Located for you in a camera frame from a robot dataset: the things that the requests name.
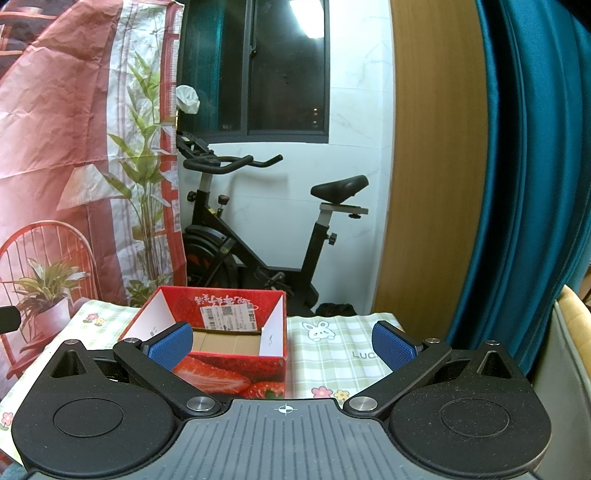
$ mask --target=flower print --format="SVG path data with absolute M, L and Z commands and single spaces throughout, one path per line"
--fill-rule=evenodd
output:
M 2 424 L 0 426 L 1 430 L 8 430 L 8 427 L 12 424 L 12 418 L 14 417 L 14 413 L 12 412 L 4 412 L 2 414 L 2 420 L 0 420 L 0 423 Z
M 337 390 L 335 393 L 335 398 L 338 401 L 345 401 L 349 398 L 349 392 L 347 392 L 346 390 Z
M 332 390 L 326 387 L 318 387 L 312 389 L 312 394 L 314 398 L 329 398 L 332 395 Z
M 82 320 L 84 323 L 92 323 L 94 322 L 97 318 L 98 318 L 98 314 L 97 313 L 89 313 L 88 316 Z

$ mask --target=wooden door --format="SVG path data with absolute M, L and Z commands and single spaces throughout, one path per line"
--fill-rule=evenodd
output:
M 488 111 L 474 0 L 391 0 L 394 159 L 375 312 L 444 338 L 479 222 Z

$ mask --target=circular pad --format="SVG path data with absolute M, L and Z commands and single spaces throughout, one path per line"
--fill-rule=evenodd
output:
M 453 400 L 439 413 L 447 428 L 464 437 L 492 437 L 509 425 L 509 414 L 503 407 L 481 398 Z
M 29 395 L 12 431 L 25 467 L 56 478 L 110 478 L 158 455 L 175 430 L 168 404 L 137 385 L 107 379 L 79 393 Z
M 550 420 L 534 393 L 419 388 L 396 403 L 390 431 L 425 468 L 453 478 L 512 478 L 539 463 Z
M 98 437 L 115 430 L 123 420 L 117 403 L 103 398 L 83 398 L 67 403 L 53 417 L 54 425 L 72 437 Z

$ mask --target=grey ribbed surface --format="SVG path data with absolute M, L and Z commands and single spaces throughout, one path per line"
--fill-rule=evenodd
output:
M 279 408 L 289 405 L 288 414 Z M 37 473 L 31 479 L 47 477 Z M 373 420 L 332 400 L 235 400 L 215 419 L 191 420 L 173 447 L 125 480 L 439 480 L 411 463 Z M 522 475 L 519 480 L 534 480 Z

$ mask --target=white tile wall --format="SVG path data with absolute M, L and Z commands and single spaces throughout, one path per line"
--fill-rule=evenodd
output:
M 318 183 L 364 174 L 369 187 L 347 203 L 367 207 L 368 216 L 334 214 L 336 245 L 325 244 L 314 286 L 320 302 L 352 303 L 369 313 L 381 254 L 392 164 L 394 73 L 388 0 L 333 0 L 330 12 L 330 132 L 328 144 L 262 142 L 217 144 L 217 154 L 256 159 L 281 153 L 271 168 L 245 168 L 212 183 L 230 196 L 225 220 L 270 265 L 298 267 L 306 251 L 320 200 Z M 190 223 L 187 192 L 199 173 L 181 168 L 181 222 Z

